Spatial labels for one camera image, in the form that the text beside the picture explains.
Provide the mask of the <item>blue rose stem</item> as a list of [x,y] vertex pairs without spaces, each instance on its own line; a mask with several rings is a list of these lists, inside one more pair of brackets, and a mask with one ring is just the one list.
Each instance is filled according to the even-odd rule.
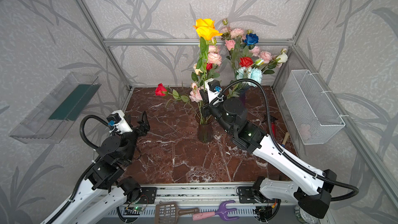
[[[244,57],[257,57],[260,53],[260,50],[257,47],[257,43],[259,38],[254,33],[246,34],[244,39]],[[262,72],[257,68],[257,62],[254,61],[254,65],[251,67],[242,67],[242,75],[243,78],[252,79],[257,82],[260,82],[262,79]]]

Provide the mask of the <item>cream peach rose stem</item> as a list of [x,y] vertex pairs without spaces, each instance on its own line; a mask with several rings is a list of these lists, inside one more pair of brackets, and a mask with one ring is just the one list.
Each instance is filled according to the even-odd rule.
[[200,76],[200,75],[203,73],[202,70],[201,70],[200,68],[197,68],[197,64],[194,64],[193,68],[194,68],[194,72],[195,72],[198,76]]

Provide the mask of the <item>large red rose stem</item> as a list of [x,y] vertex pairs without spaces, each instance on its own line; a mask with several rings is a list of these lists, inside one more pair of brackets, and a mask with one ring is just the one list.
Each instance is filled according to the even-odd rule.
[[252,65],[254,65],[254,61],[251,57],[242,57],[239,59],[239,68],[251,67]]

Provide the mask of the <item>orange flower stem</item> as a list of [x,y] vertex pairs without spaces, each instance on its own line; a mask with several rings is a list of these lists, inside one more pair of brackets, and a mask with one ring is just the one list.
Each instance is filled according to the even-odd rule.
[[[197,62],[197,68],[200,68],[202,70],[202,74],[198,76],[195,72],[192,73],[192,80],[193,83],[197,83],[198,86],[203,86],[204,89],[201,90],[205,91],[205,76],[206,76],[206,55],[207,55],[207,41],[210,41],[213,45],[217,45],[217,40],[216,38],[221,36],[222,34],[215,29],[215,22],[211,19],[197,19],[195,21],[195,25],[193,26],[196,30],[197,35],[200,38],[200,43],[199,43],[199,58]],[[214,70],[214,76],[213,78],[216,78],[219,76],[219,73],[216,72],[216,69],[218,67],[215,67]],[[204,111],[204,100],[203,100],[203,117],[205,118],[205,111]]]

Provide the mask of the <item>purple glass vase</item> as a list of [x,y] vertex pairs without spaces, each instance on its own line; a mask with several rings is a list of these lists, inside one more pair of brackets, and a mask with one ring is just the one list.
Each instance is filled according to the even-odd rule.
[[241,89],[239,91],[239,100],[242,102],[244,106],[246,105],[246,91],[247,89]]

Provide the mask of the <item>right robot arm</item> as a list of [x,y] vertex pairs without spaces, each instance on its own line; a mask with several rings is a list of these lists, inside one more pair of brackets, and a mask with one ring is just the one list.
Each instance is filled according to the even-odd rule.
[[248,110],[237,98],[227,98],[226,88],[213,78],[205,81],[205,89],[200,92],[204,110],[210,114],[232,136],[232,142],[265,160],[281,171],[289,181],[271,180],[260,177],[252,187],[258,202],[275,199],[292,201],[313,217],[325,217],[331,202],[348,200],[359,193],[356,186],[337,181],[331,170],[321,171],[289,152],[277,143],[273,132],[265,132],[247,120]]

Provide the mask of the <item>small pink flower stem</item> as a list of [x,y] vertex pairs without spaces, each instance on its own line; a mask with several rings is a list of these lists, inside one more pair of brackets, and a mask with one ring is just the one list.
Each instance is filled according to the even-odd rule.
[[197,83],[192,83],[191,88],[192,90],[190,92],[189,98],[191,99],[192,102],[196,102],[198,104],[200,124],[204,124],[205,118],[203,117],[203,110],[202,110],[203,99],[200,94],[201,90],[204,89],[204,87],[198,86]]

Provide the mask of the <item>pale blue white flower stem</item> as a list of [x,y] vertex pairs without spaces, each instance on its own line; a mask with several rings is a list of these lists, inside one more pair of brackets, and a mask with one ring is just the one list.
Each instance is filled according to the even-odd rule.
[[[250,57],[242,57],[239,59],[239,68],[235,71],[235,79],[252,79],[257,83],[261,83],[262,81],[262,71],[259,69],[261,65],[264,64],[264,60],[257,59],[253,61]],[[240,97],[250,88],[256,87],[256,84],[248,83],[248,82],[240,82],[229,89],[230,97]]]

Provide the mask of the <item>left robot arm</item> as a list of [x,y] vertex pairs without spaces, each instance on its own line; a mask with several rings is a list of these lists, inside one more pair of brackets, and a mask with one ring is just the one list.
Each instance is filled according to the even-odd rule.
[[[46,224],[94,224],[108,211],[139,200],[141,186],[132,177],[123,178],[124,168],[134,161],[137,141],[150,131],[147,113],[143,112],[138,126],[132,126],[123,111],[112,112],[106,119],[97,115],[83,118],[80,137],[98,157],[81,174],[71,195],[45,220]],[[90,119],[105,125],[110,136],[100,146],[86,136],[85,125]]]

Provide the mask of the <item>white rose stem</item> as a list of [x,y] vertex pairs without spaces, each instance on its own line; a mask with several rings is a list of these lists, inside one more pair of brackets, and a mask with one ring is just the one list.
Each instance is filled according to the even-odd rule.
[[288,56],[285,52],[279,55],[273,56],[269,52],[260,53],[260,58],[256,61],[257,68],[264,75],[270,75],[275,73],[277,67],[281,67],[284,63],[288,61]]

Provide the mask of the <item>dark red glass vase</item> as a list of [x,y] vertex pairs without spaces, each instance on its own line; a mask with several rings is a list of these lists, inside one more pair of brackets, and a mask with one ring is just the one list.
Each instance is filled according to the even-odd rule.
[[211,117],[202,118],[199,111],[197,111],[195,119],[198,123],[198,140],[202,143],[210,143],[214,136],[213,127],[211,124],[213,119]]

